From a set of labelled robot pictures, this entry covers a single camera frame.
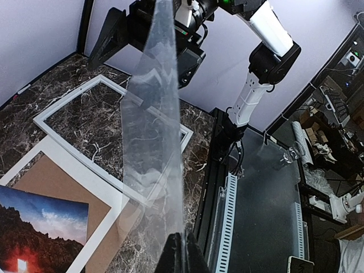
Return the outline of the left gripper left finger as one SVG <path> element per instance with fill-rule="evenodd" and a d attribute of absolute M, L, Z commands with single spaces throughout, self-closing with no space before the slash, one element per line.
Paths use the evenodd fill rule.
<path fill-rule="evenodd" d="M 167 237 L 154 273 L 184 272 L 183 250 L 181 234 L 170 234 Z"/>

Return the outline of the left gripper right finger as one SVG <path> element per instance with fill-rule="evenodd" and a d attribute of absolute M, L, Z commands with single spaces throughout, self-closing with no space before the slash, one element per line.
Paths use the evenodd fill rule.
<path fill-rule="evenodd" d="M 210 273 L 193 233 L 189 233 L 186 238 L 186 263 L 189 273 Z"/>

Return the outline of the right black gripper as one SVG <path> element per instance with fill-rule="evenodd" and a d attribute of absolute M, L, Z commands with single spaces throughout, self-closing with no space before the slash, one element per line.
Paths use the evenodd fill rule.
<path fill-rule="evenodd" d="M 112 7 L 104 20 L 99 37 L 88 59 L 88 69 L 94 70 L 130 44 L 144 48 L 154 16 L 155 1 L 135 1 L 126 10 Z M 205 19 L 203 1 L 172 1 L 177 48 L 201 44 L 196 34 Z"/>

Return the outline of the clear acrylic sheet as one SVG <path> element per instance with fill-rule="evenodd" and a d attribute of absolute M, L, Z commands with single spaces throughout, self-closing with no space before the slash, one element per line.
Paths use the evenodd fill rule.
<path fill-rule="evenodd" d="M 129 272 L 153 272 L 167 238 L 181 234 L 183 167 L 172 1 L 156 1 L 143 53 L 121 101 L 123 182 L 142 197 Z"/>

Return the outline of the white picture frame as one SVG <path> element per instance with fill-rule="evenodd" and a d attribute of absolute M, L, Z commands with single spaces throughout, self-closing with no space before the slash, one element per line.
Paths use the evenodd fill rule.
<path fill-rule="evenodd" d="M 143 203 L 145 198 L 123 182 L 121 101 L 126 87 L 98 75 L 47 106 L 34 123 L 112 187 Z M 180 123 L 181 153 L 192 134 Z"/>

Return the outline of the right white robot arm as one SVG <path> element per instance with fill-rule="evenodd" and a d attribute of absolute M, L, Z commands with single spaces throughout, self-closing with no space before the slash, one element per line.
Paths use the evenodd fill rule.
<path fill-rule="evenodd" d="M 157 1 L 135 1 L 128 10 L 111 8 L 90 54 L 88 66 L 97 68 L 114 54 L 131 45 L 148 52 L 152 24 L 161 17 Z M 238 16 L 260 39 L 249 57 L 247 78 L 233 106 L 226 109 L 217 143 L 229 148 L 239 141 L 264 93 L 274 90 L 293 66 L 301 52 L 283 28 L 268 1 L 172 1 L 168 28 L 175 30 L 179 87 L 187 86 L 197 72 L 205 52 L 204 35 L 198 29 L 213 21 L 217 9 Z"/>

